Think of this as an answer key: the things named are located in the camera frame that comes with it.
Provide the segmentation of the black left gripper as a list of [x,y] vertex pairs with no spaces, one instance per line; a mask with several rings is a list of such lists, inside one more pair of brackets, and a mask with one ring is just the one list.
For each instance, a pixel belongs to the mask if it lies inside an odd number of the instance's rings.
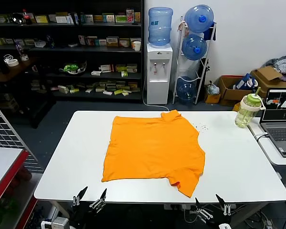
[[101,197],[94,201],[92,204],[80,205],[80,200],[84,196],[88,187],[82,189],[78,195],[73,196],[73,206],[78,206],[70,212],[69,225],[72,227],[84,227],[87,225],[88,221],[93,219],[105,206],[106,192],[107,189],[103,191]]

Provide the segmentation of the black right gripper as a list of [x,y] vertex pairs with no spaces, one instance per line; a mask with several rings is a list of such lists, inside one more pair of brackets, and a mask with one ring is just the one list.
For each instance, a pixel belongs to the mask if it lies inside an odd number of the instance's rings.
[[223,214],[210,214],[207,210],[203,209],[202,205],[198,201],[197,198],[195,198],[195,204],[196,204],[196,212],[197,215],[200,216],[201,219],[206,219],[205,223],[208,226],[219,226],[221,224],[230,224],[231,223],[231,205],[226,203],[223,198],[221,198],[218,194],[215,195],[221,209],[223,211]]

